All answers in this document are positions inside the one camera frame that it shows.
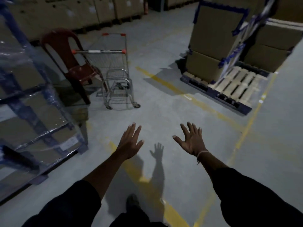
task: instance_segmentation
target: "gray floor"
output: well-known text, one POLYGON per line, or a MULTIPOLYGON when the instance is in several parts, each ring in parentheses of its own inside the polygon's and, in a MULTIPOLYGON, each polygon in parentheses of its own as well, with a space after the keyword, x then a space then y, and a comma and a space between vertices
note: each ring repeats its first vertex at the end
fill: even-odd
MULTIPOLYGON (((195 8, 196 4, 191 4, 164 13, 151 11, 141 20, 79 36, 87 48, 102 32, 127 34, 130 74, 141 108, 115 105, 109 111, 102 98, 92 94, 87 122, 89 151, 73 156, 52 171, 48 180, 30 186, 2 205, 1 226, 21 226, 50 199, 87 175, 111 154, 132 122, 142 125, 140 138, 145 143, 139 154, 118 171, 93 227, 108 226, 124 212, 125 199, 132 192, 138 194, 152 221, 164 219, 173 227, 195 223, 195 227, 227 226, 203 167, 197 166, 195 158, 172 139, 172 135, 182 136, 179 124, 187 121, 202 128, 205 144, 215 156, 303 211, 303 44, 279 70, 261 108, 256 109, 255 104, 248 116, 241 116, 179 80, 175 60, 187 50, 195 8)), ((43 59, 53 73, 53 81, 62 80, 51 60, 45 55, 43 59)))

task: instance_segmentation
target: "cart handle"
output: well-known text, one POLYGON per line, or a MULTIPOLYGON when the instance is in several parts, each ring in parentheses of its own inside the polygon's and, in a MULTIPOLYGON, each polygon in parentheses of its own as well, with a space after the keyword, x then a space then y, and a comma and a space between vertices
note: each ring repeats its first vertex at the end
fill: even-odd
POLYGON ((126 54, 126 49, 122 49, 122 50, 75 50, 72 49, 71 53, 75 54, 126 54))

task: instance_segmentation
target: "plastic chair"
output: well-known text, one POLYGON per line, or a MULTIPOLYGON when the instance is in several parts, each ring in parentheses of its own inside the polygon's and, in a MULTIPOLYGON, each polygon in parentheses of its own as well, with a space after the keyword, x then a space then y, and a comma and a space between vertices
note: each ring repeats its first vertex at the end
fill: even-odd
POLYGON ((86 64, 79 65, 78 61, 74 57, 71 52, 71 48, 68 42, 68 38, 73 38, 80 50, 83 50, 82 45, 77 37, 72 31, 59 28, 54 29, 51 32, 45 34, 42 39, 40 40, 41 47, 44 51, 51 57, 53 62, 57 65, 59 70, 63 73, 66 79, 71 83, 75 92, 78 92, 81 97, 83 98, 86 104, 90 104, 90 100, 85 93, 85 89, 83 87, 83 83, 88 81, 89 84, 92 84, 91 78, 96 75, 99 75, 103 80, 103 76, 101 71, 97 67, 91 66, 89 61, 86 59, 85 55, 82 55, 86 64), (58 63, 55 61, 54 57, 49 53, 46 49, 46 44, 49 44, 61 57, 63 63, 65 64, 68 73, 64 73, 63 70, 60 68, 58 63))

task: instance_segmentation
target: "metal shopping cart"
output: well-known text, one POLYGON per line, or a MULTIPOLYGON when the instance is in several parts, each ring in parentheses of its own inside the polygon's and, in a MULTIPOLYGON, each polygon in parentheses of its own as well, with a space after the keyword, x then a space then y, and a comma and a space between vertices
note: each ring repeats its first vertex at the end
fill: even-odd
POLYGON ((89 50, 72 50, 72 52, 82 54, 96 72, 103 74, 101 93, 107 109, 112 109, 109 103, 124 102, 122 98, 130 99, 134 108, 140 107, 140 104, 134 100, 132 80, 129 77, 126 34, 103 33, 89 50))

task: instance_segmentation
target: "shoe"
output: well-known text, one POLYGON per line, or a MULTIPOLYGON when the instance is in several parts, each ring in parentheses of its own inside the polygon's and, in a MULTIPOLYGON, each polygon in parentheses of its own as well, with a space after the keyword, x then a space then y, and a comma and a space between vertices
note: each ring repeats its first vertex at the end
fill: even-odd
POLYGON ((138 201, 137 196, 132 193, 131 195, 129 195, 126 199, 126 212, 128 212, 129 210, 131 210, 131 208, 133 207, 138 207, 140 208, 140 204, 138 201))

